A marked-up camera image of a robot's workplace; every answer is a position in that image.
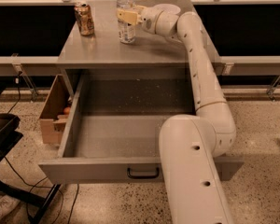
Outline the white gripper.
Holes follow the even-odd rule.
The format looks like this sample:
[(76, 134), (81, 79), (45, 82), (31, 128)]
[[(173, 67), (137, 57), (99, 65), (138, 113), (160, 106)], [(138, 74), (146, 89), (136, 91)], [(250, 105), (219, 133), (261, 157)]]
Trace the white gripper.
[(142, 29), (150, 34), (156, 34), (157, 20), (162, 10), (156, 7), (144, 7), (136, 5), (132, 9), (118, 8), (116, 15), (120, 21), (137, 25), (142, 22)]

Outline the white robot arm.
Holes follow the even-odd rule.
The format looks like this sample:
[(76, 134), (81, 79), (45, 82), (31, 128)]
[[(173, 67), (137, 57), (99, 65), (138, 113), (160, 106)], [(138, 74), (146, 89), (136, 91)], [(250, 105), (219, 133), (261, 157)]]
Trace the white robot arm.
[(179, 40), (188, 54), (195, 114), (168, 118), (159, 134), (173, 224), (234, 224), (214, 158), (231, 148), (236, 126), (204, 46), (200, 17), (194, 11), (178, 16), (136, 6), (119, 8), (117, 18)]

